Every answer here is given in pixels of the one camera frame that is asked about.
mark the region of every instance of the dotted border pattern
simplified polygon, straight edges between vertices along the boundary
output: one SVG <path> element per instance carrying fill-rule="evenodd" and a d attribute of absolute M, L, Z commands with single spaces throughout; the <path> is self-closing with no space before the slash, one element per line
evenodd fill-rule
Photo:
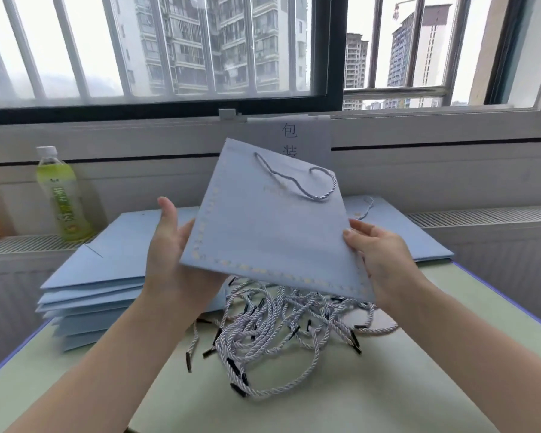
<path fill-rule="evenodd" d="M 211 264 L 222 264 L 223 266 L 228 267 L 229 269 L 241 269 L 244 271 L 249 271 L 253 274 L 268 274 L 273 276 L 279 276 L 285 280 L 285 285 L 288 285 L 289 281 L 298 281 L 298 282 L 304 282 L 304 284 L 316 284 L 324 288 L 328 288 L 330 290 L 338 289 L 339 291 L 349 291 L 355 294 L 361 294 L 363 293 L 359 289 L 355 289 L 354 287 L 350 286 L 344 286 L 342 284 L 332 284 L 331 282 L 324 281 L 322 279 L 311 279 L 311 278 L 303 278 L 302 276 L 295 276 L 291 274 L 286 274 L 279 271 L 272 271 L 268 269 L 259 269 L 256 267 L 251 267 L 248 264 L 243 263 L 234 263 L 228 260 L 220 260 L 213 257 L 209 257 L 208 255 L 201 252 L 201 245 L 202 245 L 202 239 L 204 236 L 204 232 L 206 230 L 206 224 L 208 222 L 208 218 L 210 214 L 212 213 L 212 210 L 215 207 L 217 197 L 219 194 L 219 186 L 220 186 L 220 180 L 222 176 L 226 174 L 226 167 L 227 167 L 227 161 L 224 158 L 219 159 L 219 163 L 222 166 L 222 169 L 220 170 L 219 177 L 216 182 L 213 183 L 212 192 L 209 197 L 208 203 L 206 203 L 205 206 L 205 213 L 203 216 L 203 219 L 201 219 L 198 223 L 198 225 L 195 225 L 197 228 L 198 234 L 196 235 L 196 239 L 193 243 L 193 248 L 191 251 L 191 257 L 194 260 L 202 260 L 209 262 Z M 368 289 L 368 286 L 365 285 L 363 282 L 361 282 L 361 285 L 364 289 Z"/>

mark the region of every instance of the radiator vent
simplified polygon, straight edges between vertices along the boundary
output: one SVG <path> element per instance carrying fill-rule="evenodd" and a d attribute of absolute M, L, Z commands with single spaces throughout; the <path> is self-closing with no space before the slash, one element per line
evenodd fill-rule
<path fill-rule="evenodd" d="M 1 254 L 19 254 L 41 252 L 45 250 L 74 250 L 82 243 L 88 243 L 94 237 L 82 241 L 67 242 L 57 235 L 18 235 L 0 238 Z"/>
<path fill-rule="evenodd" d="M 421 228 L 541 222 L 541 207 L 419 212 L 407 215 Z"/>

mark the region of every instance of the black window frame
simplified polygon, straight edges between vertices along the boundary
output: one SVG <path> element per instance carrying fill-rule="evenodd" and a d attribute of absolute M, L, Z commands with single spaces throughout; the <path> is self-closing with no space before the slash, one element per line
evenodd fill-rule
<path fill-rule="evenodd" d="M 312 96 L 0 108 L 0 125 L 218 116 L 224 108 L 234 108 L 242 115 L 339 111 L 343 107 L 347 7 L 348 0 L 313 0 L 313 25 L 328 27 L 312 30 Z"/>

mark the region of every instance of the construction crane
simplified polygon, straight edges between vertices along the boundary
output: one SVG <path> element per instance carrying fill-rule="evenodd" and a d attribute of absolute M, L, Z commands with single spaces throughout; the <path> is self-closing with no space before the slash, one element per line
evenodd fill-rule
<path fill-rule="evenodd" d="M 415 1 L 417 1 L 417 0 L 407 0 L 407 1 L 404 1 L 404 2 L 397 3 L 395 5 L 395 12 L 393 13 L 393 20 L 397 21 L 399 19 L 399 6 L 400 5 L 403 5 L 404 3 L 415 2 Z"/>

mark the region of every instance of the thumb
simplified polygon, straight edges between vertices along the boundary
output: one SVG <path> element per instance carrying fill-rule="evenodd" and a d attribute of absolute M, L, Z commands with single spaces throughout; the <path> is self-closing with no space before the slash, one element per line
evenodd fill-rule
<path fill-rule="evenodd" d="M 156 227 L 157 232 L 175 235 L 178 229 L 178 214 L 174 204 L 166 197 L 159 197 L 159 206 L 162 210 L 160 221 Z"/>
<path fill-rule="evenodd" d="M 377 240 L 375 237 L 369 237 L 350 228 L 343 231 L 343 238 L 347 245 L 363 252 L 370 244 Z"/>

